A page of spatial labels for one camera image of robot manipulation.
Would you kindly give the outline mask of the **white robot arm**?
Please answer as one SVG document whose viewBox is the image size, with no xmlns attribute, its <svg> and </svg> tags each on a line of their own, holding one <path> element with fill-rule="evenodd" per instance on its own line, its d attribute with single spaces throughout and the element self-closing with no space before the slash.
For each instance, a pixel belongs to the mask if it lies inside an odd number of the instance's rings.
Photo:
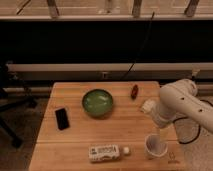
<svg viewBox="0 0 213 171">
<path fill-rule="evenodd" d="M 194 81 L 181 79 L 163 85 L 159 89 L 159 100 L 151 108 L 150 115 L 161 129 L 170 125 L 177 113 L 191 118 L 213 133 L 213 107 L 199 100 Z"/>
</svg>

